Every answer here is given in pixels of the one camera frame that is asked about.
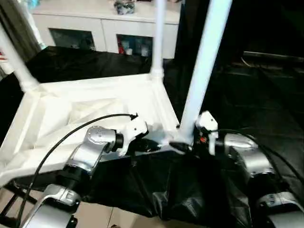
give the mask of cabinet door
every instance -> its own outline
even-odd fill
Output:
[[[42,14],[33,18],[47,46],[106,51],[100,19]]]
[[[148,22],[103,19],[102,25],[107,51],[114,53],[118,53],[119,48],[121,48],[118,45],[118,42],[121,41],[121,37],[130,36],[135,40],[142,37],[152,38],[155,32],[155,23]],[[174,58],[177,32],[178,25],[165,24],[162,52],[163,58]]]

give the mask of white cabinet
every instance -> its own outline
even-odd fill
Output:
[[[35,24],[46,46],[119,52],[117,36],[152,38],[154,2],[140,2],[135,13],[117,15],[109,0],[43,0],[33,12]],[[180,3],[167,3],[164,26],[164,58],[174,58]]]
[[[137,21],[102,20],[108,52],[118,53],[117,35],[153,37],[155,23]],[[174,58],[178,26],[166,24],[164,28],[163,58]]]
[[[92,34],[96,51],[106,51],[104,31],[100,19],[65,17],[57,15],[33,15],[35,24],[45,45],[56,46],[56,37],[51,34],[52,29],[87,31]]]

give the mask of object on cabinet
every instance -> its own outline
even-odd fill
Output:
[[[135,11],[135,2],[131,0],[116,0],[114,7],[119,15],[131,14]]]
[[[118,52],[128,55],[151,56],[153,41],[152,37],[131,36],[117,34]]]
[[[90,31],[49,28],[56,46],[82,50],[95,50]]]

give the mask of silver robotic arm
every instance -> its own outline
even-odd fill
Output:
[[[101,126],[90,127],[83,142],[66,162],[56,184],[50,184],[24,219],[22,228],[74,228],[73,214],[86,194],[87,184],[102,155],[118,151],[124,156],[129,143],[148,132],[146,123],[136,117],[119,133]]]
[[[208,132],[208,149],[215,155],[218,135],[215,119],[209,112],[199,116],[196,127]],[[298,202],[287,184],[274,169],[263,148],[244,135],[227,133],[218,143],[224,146],[227,157],[233,160],[248,187],[248,199],[255,215],[254,227],[303,228],[304,208]]]

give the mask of curtain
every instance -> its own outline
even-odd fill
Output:
[[[0,0],[0,23],[25,62],[40,51],[40,46],[17,0]]]

